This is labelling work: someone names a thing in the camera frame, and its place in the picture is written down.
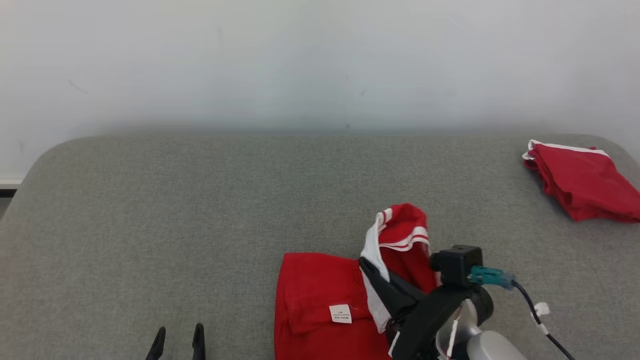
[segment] blue cable connector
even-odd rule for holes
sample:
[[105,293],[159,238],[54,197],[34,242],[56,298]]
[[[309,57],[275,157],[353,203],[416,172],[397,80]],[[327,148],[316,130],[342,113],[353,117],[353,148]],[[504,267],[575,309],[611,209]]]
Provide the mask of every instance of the blue cable connector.
[[500,269],[474,266],[471,268],[471,281],[480,285],[498,285],[507,290],[513,290],[515,275]]

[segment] white wall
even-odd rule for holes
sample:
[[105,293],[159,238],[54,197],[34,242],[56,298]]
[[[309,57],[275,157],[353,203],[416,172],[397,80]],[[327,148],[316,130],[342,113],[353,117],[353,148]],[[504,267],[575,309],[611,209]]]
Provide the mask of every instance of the white wall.
[[591,133],[640,158],[639,31],[637,0],[0,0],[0,177],[143,121]]

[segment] floor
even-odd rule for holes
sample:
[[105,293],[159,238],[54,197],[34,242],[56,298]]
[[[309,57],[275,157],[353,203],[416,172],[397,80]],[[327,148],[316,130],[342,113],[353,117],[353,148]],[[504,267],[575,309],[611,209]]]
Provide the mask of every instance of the floor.
[[0,218],[4,215],[4,212],[9,207],[9,203],[11,202],[10,197],[0,197]]

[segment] care label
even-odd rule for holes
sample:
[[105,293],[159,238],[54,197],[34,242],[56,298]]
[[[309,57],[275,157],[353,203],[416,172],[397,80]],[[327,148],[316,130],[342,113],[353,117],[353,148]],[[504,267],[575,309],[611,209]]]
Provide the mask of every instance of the care label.
[[331,320],[339,323],[351,323],[351,311],[349,305],[334,305],[329,307],[331,311]]

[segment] folded red garment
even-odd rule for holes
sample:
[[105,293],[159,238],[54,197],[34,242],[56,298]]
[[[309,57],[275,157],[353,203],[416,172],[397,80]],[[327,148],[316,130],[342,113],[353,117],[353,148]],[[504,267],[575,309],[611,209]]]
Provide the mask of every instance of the folded red garment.
[[[420,209],[394,205],[376,215],[360,255],[387,280],[393,271],[428,293],[436,277],[426,226]],[[285,254],[276,289],[276,360],[388,360],[389,318],[357,260]]]
[[554,196],[575,221],[640,222],[640,193],[606,152],[530,140],[522,157],[527,168],[537,171],[544,192]]

